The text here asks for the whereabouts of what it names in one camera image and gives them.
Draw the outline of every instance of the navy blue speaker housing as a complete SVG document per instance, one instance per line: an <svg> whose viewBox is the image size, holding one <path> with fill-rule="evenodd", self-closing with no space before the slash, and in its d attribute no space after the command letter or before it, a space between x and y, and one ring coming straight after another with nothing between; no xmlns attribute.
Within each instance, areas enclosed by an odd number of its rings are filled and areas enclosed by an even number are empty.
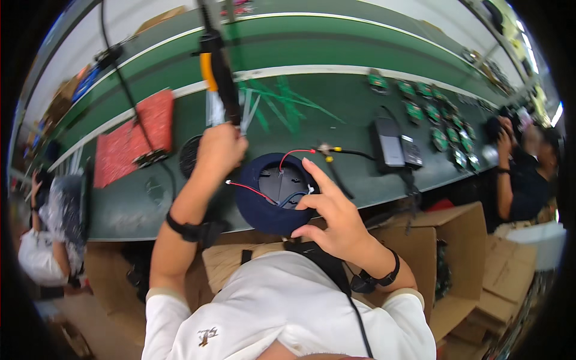
<svg viewBox="0 0 576 360"><path fill-rule="evenodd" d="M259 179L262 170L272 164L279 164L283 156L282 153L271 153L255 158L244 166L238 182L260 191ZM288 155L283 164L298 169L306 183L314 188L313 194L320 193L314 178L304 169L300 159ZM290 236L292 231L306 225L314 215L314 209L293 210L274 206L264 197L243 187L236 188L236 205L250 226L263 233L280 236Z"/></svg>

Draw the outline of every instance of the blue wire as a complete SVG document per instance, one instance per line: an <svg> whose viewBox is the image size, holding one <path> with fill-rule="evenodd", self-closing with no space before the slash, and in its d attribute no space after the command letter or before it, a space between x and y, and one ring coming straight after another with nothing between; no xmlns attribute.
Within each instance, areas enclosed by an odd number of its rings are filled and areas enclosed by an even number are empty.
<svg viewBox="0 0 576 360"><path fill-rule="evenodd" d="M295 197L296 195L308 195L307 192L305 191L298 191L293 193L292 195L288 196L286 199L284 199L283 202L281 202L280 204L278 204L278 207L284 207L284 205L288 204L288 201L290 201L290 199L292 199L293 197Z"/></svg>

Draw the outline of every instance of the ceiling light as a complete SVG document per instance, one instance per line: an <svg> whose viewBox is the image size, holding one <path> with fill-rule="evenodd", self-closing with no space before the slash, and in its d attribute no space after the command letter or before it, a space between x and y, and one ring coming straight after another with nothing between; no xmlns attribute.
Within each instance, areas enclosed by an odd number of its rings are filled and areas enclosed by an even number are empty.
<svg viewBox="0 0 576 360"><path fill-rule="evenodd" d="M524 42L526 43L526 46L531 49L532 45L530 45L530 40L528 40L528 37L526 36L525 33L522 33L522 37L524 38Z"/></svg>
<svg viewBox="0 0 576 360"><path fill-rule="evenodd" d="M526 30L524 30L524 25L522 25L520 20L516 20L516 25L518 26L518 29L520 29L520 31L522 31L522 32L526 31Z"/></svg>
<svg viewBox="0 0 576 360"><path fill-rule="evenodd" d="M530 60L532 61L532 69L536 74L538 74L538 66L536 66L536 58L534 57L532 49L528 49L528 55L530 55Z"/></svg>
<svg viewBox="0 0 576 360"><path fill-rule="evenodd" d="M560 117L562 116L563 110L564 110L564 108L562 106L562 102L560 102L560 104L558 104L558 109L556 110L556 114L554 114L554 117L552 118L552 121L550 122L550 125L556 126L558 120L560 120Z"/></svg>

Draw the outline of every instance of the green workbench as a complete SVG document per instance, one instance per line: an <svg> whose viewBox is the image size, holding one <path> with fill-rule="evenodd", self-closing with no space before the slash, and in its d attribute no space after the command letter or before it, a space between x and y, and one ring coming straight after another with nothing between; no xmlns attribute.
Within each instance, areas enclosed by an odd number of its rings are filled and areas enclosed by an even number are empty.
<svg viewBox="0 0 576 360"><path fill-rule="evenodd" d="M457 54L461 46L436 29L419 21L378 6L356 2L330 1L292 2L255 1L254 14L272 12L332 13L364 18L391 25L429 39ZM196 11L167 20L129 41L125 46L125 59L171 36L199 26ZM158 46L123 66L136 100L141 100L163 88L178 89L201 81L197 57L190 53L197 48L200 32L193 32ZM421 39L394 29L341 18L289 16L254 18L236 24L224 25L227 39L239 38L229 46L234 70L254 70L285 65L356 65L401 71L441 81L498 103L503 94L459 58ZM247 161L270 152L284 153L292 149L310 148L318 141L335 146L371 153L367 125L373 120L378 106L385 104L400 119L406 135L419 142L425 166L416 172L416 186L422 190L448 184L472 175L460 172L447 153L437 153L430 139L430 123L420 127L409 124L398 90L393 87L389 96L379 96L367 86L362 75L301 74L287 79L293 91L307 97L344 120L341 124L313 108L297 105L306 119L300 121L300 131L292 134L277 119L264 102L259 109L268 120L270 131L265 132L256 118L248 130L250 148ZM259 80L274 88L275 78ZM456 95L442 90L456 104L466 121L473 124L479 139L475 153L480 157L482 169L495 165L495 159L486 159L486 143L479 124L488 112L478 107L461 104ZM206 92L196 92L175 100L173 114L173 147L175 153L190 137L205 129ZM70 148L86 134L109 119L129 109L115 75L108 76L82 98L61 121L52 134ZM84 146L82 163L93 157L96 140ZM316 163L325 170L320 155ZM177 156L165 162L176 175L179 190L184 178L177 167ZM352 155L336 154L335 166L343 181L354 193L358 207L388 202L404 196L404 185L395 175L381 176L370 161ZM225 220L227 231L249 229L233 200L232 187L225 185L212 201L206 219ZM92 240L128 241L155 238L158 228L172 201L170 181L159 165L138 170L104 189L95 189L90 209Z"/></svg>

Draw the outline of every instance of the yellow soldering iron grip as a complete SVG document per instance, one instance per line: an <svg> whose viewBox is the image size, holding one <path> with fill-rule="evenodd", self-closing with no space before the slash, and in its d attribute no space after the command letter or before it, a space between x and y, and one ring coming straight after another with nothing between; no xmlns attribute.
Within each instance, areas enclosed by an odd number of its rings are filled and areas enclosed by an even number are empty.
<svg viewBox="0 0 576 360"><path fill-rule="evenodd" d="M202 78L208 83L208 91L218 91L218 85L212 73L212 54L203 52L200 54L200 72Z"/></svg>

